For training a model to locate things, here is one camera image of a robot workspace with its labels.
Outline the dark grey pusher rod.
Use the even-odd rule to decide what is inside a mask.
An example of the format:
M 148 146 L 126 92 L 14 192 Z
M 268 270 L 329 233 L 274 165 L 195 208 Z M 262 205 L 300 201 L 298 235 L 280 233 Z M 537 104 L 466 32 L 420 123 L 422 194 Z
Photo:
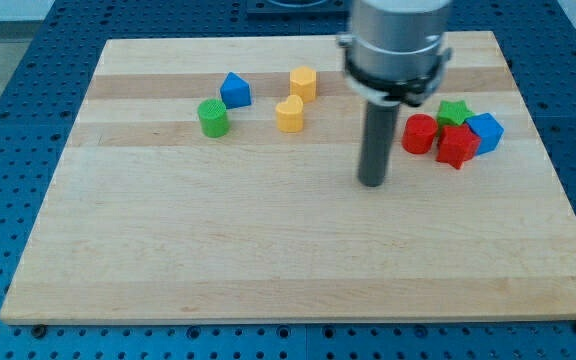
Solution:
M 399 106 L 367 103 L 357 177 L 367 187 L 383 184 L 396 131 Z

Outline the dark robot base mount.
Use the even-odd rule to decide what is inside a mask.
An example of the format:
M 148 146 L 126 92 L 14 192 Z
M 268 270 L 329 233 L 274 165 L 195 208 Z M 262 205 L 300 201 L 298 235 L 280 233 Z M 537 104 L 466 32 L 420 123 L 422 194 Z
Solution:
M 351 0 L 246 0 L 248 15 L 271 14 L 345 14 Z

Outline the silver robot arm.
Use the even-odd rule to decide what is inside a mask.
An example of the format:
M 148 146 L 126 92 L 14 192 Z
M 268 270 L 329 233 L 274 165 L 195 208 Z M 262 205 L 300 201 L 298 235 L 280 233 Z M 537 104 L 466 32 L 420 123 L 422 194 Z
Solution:
M 337 37 L 343 74 L 366 101 L 357 177 L 368 187 L 387 175 L 399 107 L 422 105 L 442 82 L 451 0 L 356 0 Z

